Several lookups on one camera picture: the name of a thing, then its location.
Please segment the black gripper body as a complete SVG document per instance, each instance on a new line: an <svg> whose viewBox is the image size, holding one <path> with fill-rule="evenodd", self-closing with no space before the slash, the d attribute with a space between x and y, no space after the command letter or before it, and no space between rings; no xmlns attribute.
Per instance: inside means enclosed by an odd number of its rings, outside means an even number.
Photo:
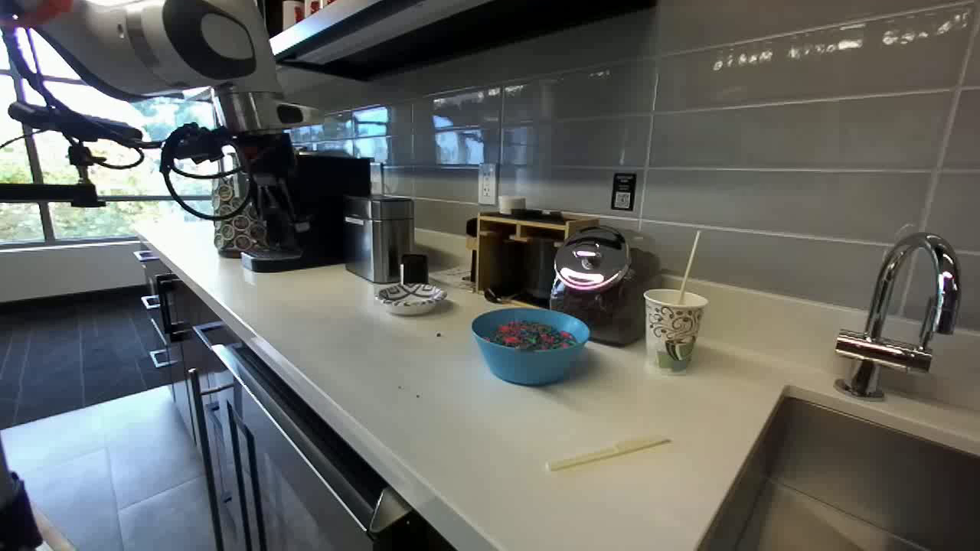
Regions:
<svg viewBox="0 0 980 551"><path fill-rule="evenodd" d="M239 166L234 170L234 204L220 217L246 212L293 215L287 182L297 170L293 145L284 133L236 133L231 139Z"/></svg>

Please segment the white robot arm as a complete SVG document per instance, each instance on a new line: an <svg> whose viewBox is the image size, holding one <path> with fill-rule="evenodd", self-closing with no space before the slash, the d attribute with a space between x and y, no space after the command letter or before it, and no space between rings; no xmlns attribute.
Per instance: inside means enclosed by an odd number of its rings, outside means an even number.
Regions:
<svg viewBox="0 0 980 551"><path fill-rule="evenodd" d="M89 140L116 140L145 154L149 140L104 117L66 108L46 76L26 66L17 35L37 31L84 84L104 95L137 101L207 88L223 123L218 129L177 127L162 151L162 182L172 200L192 212L175 190L181 160L218 160L227 146L239 154L236 176L246 178L246 200L214 220L253 208L263 217L293 217L287 182L297 157L281 119L281 86L263 15L253 0L0 0L2 46L13 69L41 95L41 105L13 101L9 117L37 133L66 139L72 184L23 186L7 184L2 202L102 202L89 170Z"/></svg>

